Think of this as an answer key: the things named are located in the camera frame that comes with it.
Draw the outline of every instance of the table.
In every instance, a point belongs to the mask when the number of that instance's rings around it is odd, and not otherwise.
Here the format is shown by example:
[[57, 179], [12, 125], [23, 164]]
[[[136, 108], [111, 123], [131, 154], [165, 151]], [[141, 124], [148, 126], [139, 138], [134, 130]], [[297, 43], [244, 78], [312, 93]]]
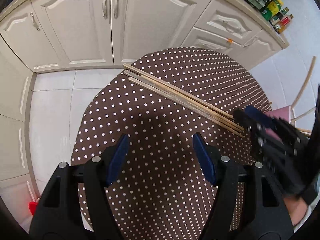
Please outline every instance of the table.
[[[227, 113], [254, 105], [270, 111], [257, 81], [229, 56], [200, 48], [172, 48], [147, 54], [137, 68], [219, 107]], [[120, 73], [87, 107], [71, 164], [87, 162], [116, 143], [130, 139], [118, 180], [106, 189], [125, 239], [197, 239], [217, 189], [205, 181], [192, 148], [192, 135], [242, 164], [252, 164], [248, 134], [240, 138], [176, 103], [129, 82]], [[231, 228], [239, 221], [243, 185]], [[81, 212], [90, 223], [85, 188], [79, 184]]]

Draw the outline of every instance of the brown polka dot fabric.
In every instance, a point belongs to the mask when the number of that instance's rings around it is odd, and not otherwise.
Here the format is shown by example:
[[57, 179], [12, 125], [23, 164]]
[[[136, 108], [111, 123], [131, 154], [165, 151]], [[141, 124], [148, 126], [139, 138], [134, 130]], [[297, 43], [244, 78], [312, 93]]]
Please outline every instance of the brown polka dot fabric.
[[[206, 49], [176, 48], [150, 53], [133, 65], [232, 113], [252, 104], [271, 107], [256, 80], [227, 55]], [[72, 153], [72, 165], [87, 162], [116, 143], [122, 133], [130, 149], [118, 180], [106, 189], [125, 239], [197, 239], [216, 188], [203, 176], [192, 148], [200, 132], [222, 155], [252, 164], [249, 135], [240, 138], [176, 103], [128, 81], [120, 73], [86, 109]], [[243, 185], [230, 227], [236, 228]], [[90, 223], [85, 186], [80, 206]]]

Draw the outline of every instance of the yellow label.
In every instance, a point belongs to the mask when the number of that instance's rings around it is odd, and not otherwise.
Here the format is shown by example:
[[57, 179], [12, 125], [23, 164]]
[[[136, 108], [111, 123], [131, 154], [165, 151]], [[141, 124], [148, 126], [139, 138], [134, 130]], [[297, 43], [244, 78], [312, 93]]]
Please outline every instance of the yellow label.
[[275, 2], [269, 3], [267, 8], [272, 12], [272, 15], [276, 15], [279, 12], [279, 7]]

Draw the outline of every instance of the cabinet door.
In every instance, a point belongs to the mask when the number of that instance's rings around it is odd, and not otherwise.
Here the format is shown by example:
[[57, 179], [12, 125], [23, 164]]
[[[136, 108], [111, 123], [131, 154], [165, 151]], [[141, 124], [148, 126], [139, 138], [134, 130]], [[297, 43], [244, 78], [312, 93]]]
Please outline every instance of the cabinet door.
[[14, 219], [29, 232], [32, 215], [28, 204], [36, 200], [30, 175], [0, 181], [0, 196]]
[[237, 54], [237, 51], [241, 48], [241, 46], [235, 42], [230, 43], [228, 39], [222, 36], [200, 30], [196, 27], [192, 28], [182, 46], [211, 49], [226, 54], [231, 58]]
[[32, 74], [0, 36], [0, 114], [25, 120]]
[[61, 67], [55, 50], [39, 24], [30, 0], [24, 2], [1, 21], [0, 34], [32, 71]]
[[110, 0], [31, 1], [66, 67], [113, 65]]
[[0, 115], [0, 180], [28, 173], [24, 122]]
[[179, 47], [210, 0], [112, 0], [115, 65]]
[[224, 0], [212, 0], [195, 27], [230, 38], [241, 45], [261, 29], [249, 16]]
[[238, 51], [233, 59], [247, 70], [250, 70], [281, 49], [274, 38], [265, 30], [261, 30]]

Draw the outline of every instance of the kitchen cabinet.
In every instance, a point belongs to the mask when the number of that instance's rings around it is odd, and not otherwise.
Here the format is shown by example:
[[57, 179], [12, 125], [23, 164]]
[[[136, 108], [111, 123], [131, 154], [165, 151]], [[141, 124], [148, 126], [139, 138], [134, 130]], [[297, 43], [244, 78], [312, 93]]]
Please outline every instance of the kitchen cabinet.
[[30, 175], [0, 181], [0, 195], [14, 219], [29, 232], [32, 215], [28, 204], [37, 199]]
[[0, 127], [0, 180], [28, 174], [25, 123], [0, 115]]
[[265, 30], [261, 30], [244, 44], [233, 59], [250, 70], [280, 50], [279, 44]]
[[235, 42], [230, 43], [228, 39], [222, 36], [198, 29], [196, 27], [192, 28], [182, 46], [211, 49], [219, 53], [226, 54], [231, 58], [233, 58], [233, 56], [236, 55], [237, 51], [241, 48], [241, 46]]
[[25, 120], [32, 74], [0, 36], [0, 114]]
[[32, 71], [61, 67], [61, 62], [42, 30], [30, 0], [0, 22], [0, 34]]
[[115, 65], [179, 47], [211, 0], [111, 0]]
[[195, 27], [232, 39], [241, 45], [261, 30], [260, 25], [224, 0], [212, 0]]
[[64, 67], [113, 65], [110, 0], [31, 0]]

